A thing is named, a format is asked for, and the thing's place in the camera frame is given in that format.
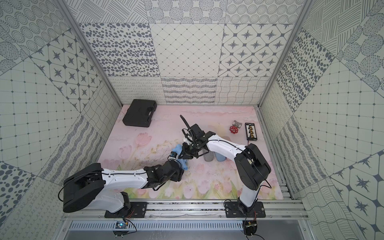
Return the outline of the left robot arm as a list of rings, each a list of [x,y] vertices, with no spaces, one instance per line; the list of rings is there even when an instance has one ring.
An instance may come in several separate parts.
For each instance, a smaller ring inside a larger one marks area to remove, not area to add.
[[[83,209],[105,210],[106,218],[127,217],[132,213],[127,188],[157,191],[168,181],[179,182],[184,170],[176,160],[133,171],[116,171],[94,163],[68,177],[58,198],[64,213]]]

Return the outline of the pink eyeglass case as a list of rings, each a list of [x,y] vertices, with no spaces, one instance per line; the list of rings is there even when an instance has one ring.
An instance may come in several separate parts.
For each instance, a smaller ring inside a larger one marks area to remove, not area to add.
[[[229,142],[231,141],[231,139],[228,136],[224,136],[224,137],[222,137],[222,139],[226,140],[226,141],[229,141]]]

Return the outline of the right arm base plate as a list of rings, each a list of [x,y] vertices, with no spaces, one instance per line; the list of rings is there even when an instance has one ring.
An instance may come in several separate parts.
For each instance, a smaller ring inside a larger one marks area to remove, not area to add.
[[[262,202],[254,202],[251,207],[246,207],[243,203],[236,201],[225,201],[224,209],[227,218],[265,218],[265,208]]]

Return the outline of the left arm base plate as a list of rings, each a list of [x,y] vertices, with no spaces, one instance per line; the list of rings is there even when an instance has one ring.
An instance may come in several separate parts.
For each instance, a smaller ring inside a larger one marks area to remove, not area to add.
[[[106,211],[104,218],[115,219],[115,218],[144,218],[147,211],[147,202],[130,202],[128,207],[123,207],[116,213],[110,213]]]

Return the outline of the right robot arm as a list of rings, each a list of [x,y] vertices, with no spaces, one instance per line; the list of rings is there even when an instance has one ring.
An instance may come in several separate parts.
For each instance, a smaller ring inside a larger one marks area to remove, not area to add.
[[[245,146],[232,143],[214,132],[204,132],[197,124],[187,125],[182,132],[185,142],[178,158],[183,160],[199,158],[199,152],[205,149],[233,161],[244,185],[239,202],[248,209],[252,207],[258,199],[262,183],[272,171],[259,148],[254,144]]]

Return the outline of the blue eyeglass case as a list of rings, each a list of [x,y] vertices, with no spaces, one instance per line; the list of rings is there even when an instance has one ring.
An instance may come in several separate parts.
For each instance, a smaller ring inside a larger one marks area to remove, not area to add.
[[[219,153],[215,153],[215,157],[216,157],[218,162],[223,162],[223,161],[226,160],[226,157],[221,155],[221,154],[219,154]]]

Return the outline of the blue microfiber cloth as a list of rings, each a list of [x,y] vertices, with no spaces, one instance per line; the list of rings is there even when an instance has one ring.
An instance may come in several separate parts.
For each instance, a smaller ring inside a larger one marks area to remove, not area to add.
[[[187,171],[188,170],[188,166],[187,166],[187,163],[188,161],[185,160],[185,159],[180,159],[180,155],[182,153],[182,146],[180,144],[176,145],[172,151],[171,151],[171,155],[172,157],[179,162],[179,164],[181,165],[181,168],[184,170],[184,171]]]

